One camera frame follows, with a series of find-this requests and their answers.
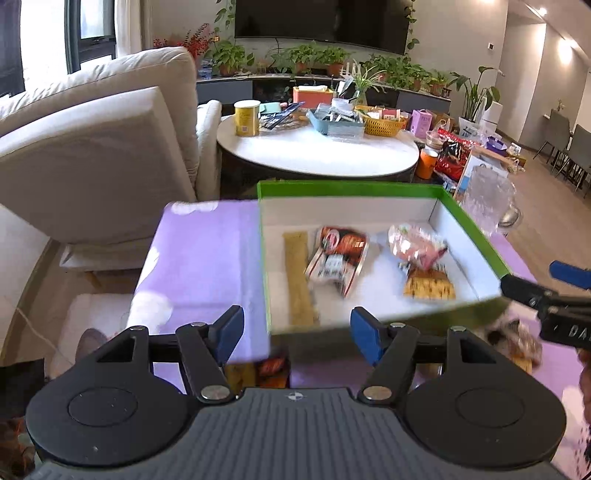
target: blue basket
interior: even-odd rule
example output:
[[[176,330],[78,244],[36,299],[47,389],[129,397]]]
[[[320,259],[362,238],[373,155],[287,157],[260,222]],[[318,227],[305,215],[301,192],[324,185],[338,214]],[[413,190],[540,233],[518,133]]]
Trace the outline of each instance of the blue basket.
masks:
[[[356,137],[358,135],[363,136],[363,131],[365,130],[364,124],[357,124],[353,122],[331,122],[330,120],[318,120],[314,115],[312,110],[308,110],[306,114],[308,120],[314,127],[317,132],[320,132],[323,135],[337,134],[337,135],[347,135],[351,137]]]

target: television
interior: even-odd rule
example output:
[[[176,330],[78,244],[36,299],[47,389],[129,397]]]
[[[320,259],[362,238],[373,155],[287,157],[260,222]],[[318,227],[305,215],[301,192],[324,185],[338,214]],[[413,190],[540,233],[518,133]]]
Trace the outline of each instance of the television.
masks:
[[[236,0],[236,38],[302,38],[404,54],[407,0]]]

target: snack package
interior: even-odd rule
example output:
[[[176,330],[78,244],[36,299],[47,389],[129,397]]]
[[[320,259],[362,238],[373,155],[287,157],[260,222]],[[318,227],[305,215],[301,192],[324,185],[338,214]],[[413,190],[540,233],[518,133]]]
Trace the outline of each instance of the snack package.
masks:
[[[346,297],[359,275],[368,250],[363,233],[334,226],[322,227],[316,236],[316,253],[306,276],[313,283],[335,282]]]
[[[408,269],[404,295],[422,300],[455,300],[456,289],[442,265],[435,265],[427,271],[412,265]]]
[[[438,235],[403,223],[388,230],[390,251],[400,260],[410,262],[421,270],[429,270],[447,252],[447,243]]]

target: window frame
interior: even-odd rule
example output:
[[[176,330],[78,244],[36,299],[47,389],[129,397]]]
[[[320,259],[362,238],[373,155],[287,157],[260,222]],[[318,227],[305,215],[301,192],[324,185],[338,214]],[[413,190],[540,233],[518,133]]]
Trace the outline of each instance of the window frame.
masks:
[[[115,0],[103,0],[113,2],[115,11]],[[80,64],[110,55],[116,57],[115,35],[103,35],[100,37],[80,38],[80,0],[65,0],[65,30],[66,30],[66,64],[68,73],[78,72]],[[115,19],[113,16],[113,31],[115,31]]]

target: round white table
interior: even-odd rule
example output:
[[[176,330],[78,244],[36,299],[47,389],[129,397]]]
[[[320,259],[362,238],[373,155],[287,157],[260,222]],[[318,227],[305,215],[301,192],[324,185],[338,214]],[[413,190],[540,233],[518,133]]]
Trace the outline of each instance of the round white table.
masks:
[[[235,157],[270,170],[299,176],[367,179],[394,177],[410,171],[418,160],[413,136],[401,131],[396,137],[364,135],[359,141],[340,141],[318,133],[312,125],[263,131],[258,137],[238,137],[234,117],[222,121],[217,142]]]

